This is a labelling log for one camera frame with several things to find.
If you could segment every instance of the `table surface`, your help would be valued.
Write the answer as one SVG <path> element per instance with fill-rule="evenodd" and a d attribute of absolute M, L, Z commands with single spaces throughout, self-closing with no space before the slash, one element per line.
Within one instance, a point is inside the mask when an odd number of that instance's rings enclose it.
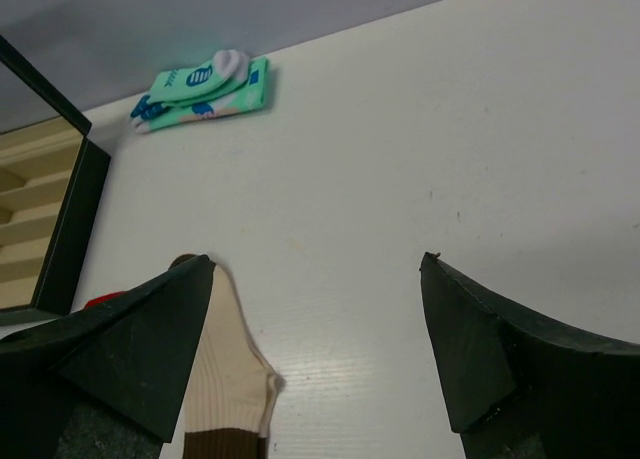
<path fill-rule="evenodd" d="M 447 0 L 270 54 L 260 113 L 136 136 L 135 98 L 89 111 L 117 148 L 75 307 L 209 253 L 286 381 L 270 457 L 462 458 L 425 251 L 640 342 L 638 24 L 640 0 Z"/>

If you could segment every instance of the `wall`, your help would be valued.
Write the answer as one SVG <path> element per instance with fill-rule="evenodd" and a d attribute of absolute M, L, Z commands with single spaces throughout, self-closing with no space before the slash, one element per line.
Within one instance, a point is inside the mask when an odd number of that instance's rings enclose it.
<path fill-rule="evenodd" d="M 435 1 L 0 0 L 0 33 L 86 109 L 219 48 L 261 54 Z M 19 114 L 0 112 L 0 130 L 51 115 L 0 79 L 1 103 L 22 105 Z"/>

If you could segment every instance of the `brown sock cuff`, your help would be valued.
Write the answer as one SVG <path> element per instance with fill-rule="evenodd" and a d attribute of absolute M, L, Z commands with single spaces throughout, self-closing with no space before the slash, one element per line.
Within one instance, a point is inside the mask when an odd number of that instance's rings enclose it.
<path fill-rule="evenodd" d="M 256 459 L 258 434 L 241 429 L 187 432 L 183 459 Z"/>

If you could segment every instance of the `beige sock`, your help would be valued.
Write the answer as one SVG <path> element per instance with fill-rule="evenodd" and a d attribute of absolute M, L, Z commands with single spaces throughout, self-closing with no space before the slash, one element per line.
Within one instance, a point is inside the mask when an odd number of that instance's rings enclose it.
<path fill-rule="evenodd" d="M 250 339 L 229 276 L 216 266 L 184 399 L 183 458 L 257 458 L 275 405 L 275 379 Z"/>

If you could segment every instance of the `open box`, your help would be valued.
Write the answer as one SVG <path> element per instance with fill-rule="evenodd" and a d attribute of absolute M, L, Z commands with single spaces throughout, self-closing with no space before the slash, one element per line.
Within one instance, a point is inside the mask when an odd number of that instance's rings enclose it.
<path fill-rule="evenodd" d="M 89 121 L 0 38 L 0 58 L 60 117 L 0 135 L 0 325 L 66 314 L 109 155 Z"/>

